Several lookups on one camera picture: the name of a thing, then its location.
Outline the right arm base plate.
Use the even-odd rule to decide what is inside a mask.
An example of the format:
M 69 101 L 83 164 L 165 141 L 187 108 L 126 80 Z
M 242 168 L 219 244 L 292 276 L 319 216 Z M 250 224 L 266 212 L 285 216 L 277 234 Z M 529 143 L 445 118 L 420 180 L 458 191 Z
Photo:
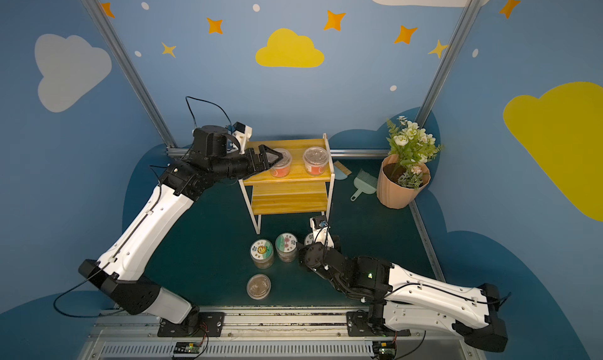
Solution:
M 360 337 L 360 336 L 381 336 L 381 337 L 395 337 L 395 336 L 411 336 L 410 330 L 394 331 L 386 328 L 383 324 L 377 324 L 369 319 L 367 311 L 347 311 L 346 313 L 346 324 L 348 336 Z

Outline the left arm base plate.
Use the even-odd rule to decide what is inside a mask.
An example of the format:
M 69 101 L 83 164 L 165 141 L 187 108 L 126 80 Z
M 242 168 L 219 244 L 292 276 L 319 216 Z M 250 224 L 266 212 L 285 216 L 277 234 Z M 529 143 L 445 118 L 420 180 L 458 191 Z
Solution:
M 166 319 L 160 320 L 158 337 L 204 337 L 221 336 L 225 313 L 201 311 L 193 312 L 182 323 L 175 324 Z

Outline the clear lid seed container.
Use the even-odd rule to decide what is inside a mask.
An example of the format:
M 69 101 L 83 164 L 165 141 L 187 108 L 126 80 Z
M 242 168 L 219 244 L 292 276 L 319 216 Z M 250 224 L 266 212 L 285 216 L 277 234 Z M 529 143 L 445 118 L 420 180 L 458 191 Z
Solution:
M 323 147 L 312 146 L 303 154 L 305 168 L 311 176 L 321 175 L 329 162 L 329 153 Z
M 276 162 L 275 165 L 269 170 L 272 177 L 284 178 L 289 175 L 291 171 L 292 155 L 284 148 L 275 148 L 276 152 L 281 153 L 282 159 Z
M 263 300 L 271 291 L 272 284 L 267 275 L 252 276 L 247 283 L 247 294 L 253 300 Z

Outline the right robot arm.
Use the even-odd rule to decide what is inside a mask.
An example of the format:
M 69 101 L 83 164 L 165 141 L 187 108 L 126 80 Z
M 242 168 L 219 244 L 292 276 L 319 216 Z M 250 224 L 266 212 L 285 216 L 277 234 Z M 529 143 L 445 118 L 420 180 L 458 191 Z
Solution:
M 507 327 L 499 315 L 505 302 L 493 284 L 469 288 L 423 277 L 369 256 L 348 258 L 321 242 L 299 247 L 300 263 L 338 292 L 369 306 L 372 333 L 408 327 L 448 331 L 485 352 L 503 352 Z

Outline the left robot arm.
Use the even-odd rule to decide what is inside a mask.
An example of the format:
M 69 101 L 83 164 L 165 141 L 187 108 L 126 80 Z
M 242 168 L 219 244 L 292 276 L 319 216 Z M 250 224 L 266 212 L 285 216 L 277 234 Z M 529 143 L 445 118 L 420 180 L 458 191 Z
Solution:
M 144 276 L 153 253 L 172 226 L 201 195 L 223 179 L 248 179 L 270 170 L 283 154 L 266 145 L 248 148 L 250 127 L 234 131 L 196 128 L 185 155 L 166 167 L 152 196 L 116 243 L 79 273 L 129 314 L 153 314 L 176 325 L 192 325 L 198 308 Z

